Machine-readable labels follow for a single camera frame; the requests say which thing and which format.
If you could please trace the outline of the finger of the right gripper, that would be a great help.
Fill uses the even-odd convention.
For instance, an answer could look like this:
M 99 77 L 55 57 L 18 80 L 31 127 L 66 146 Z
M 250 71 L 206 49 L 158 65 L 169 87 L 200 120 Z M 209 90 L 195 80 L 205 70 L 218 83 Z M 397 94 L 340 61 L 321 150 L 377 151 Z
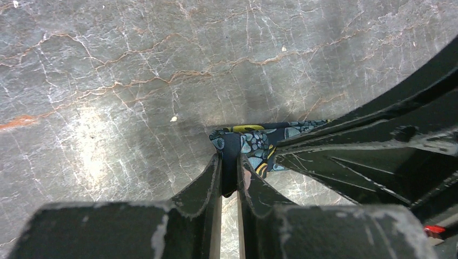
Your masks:
M 421 68 L 372 101 L 309 133 L 279 142 L 287 147 L 303 141 L 389 120 L 427 105 L 457 88 L 457 38 Z
M 353 202 L 457 203 L 457 126 L 332 125 L 279 145 L 278 164 Z

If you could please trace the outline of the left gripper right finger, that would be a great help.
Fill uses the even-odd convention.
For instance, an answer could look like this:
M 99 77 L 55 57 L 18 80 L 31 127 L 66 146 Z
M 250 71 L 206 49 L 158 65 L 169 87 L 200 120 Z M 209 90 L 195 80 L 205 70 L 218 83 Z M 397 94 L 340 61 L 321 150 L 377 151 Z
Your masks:
M 283 258 L 281 220 L 276 207 L 296 205 L 251 166 L 246 155 L 237 158 L 239 248 L 241 258 Z

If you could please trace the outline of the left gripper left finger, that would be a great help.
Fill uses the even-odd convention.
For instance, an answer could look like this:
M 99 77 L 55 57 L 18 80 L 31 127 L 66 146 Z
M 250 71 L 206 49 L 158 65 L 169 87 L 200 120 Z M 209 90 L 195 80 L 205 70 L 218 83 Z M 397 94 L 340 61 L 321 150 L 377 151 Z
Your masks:
M 214 154 L 203 172 L 172 197 L 170 258 L 219 258 L 222 159 Z

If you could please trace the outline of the blue yellow patterned tie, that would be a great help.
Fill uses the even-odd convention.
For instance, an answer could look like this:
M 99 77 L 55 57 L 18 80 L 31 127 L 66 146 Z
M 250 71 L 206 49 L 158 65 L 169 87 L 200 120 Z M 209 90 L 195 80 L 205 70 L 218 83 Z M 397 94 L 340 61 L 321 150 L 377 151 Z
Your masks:
M 222 158 L 222 196 L 230 197 L 237 191 L 237 159 L 247 156 L 255 173 L 266 178 L 267 173 L 285 171 L 274 163 L 277 144 L 285 139 L 308 133 L 329 120 L 305 120 L 255 125 L 237 125 L 214 130 L 209 140 Z

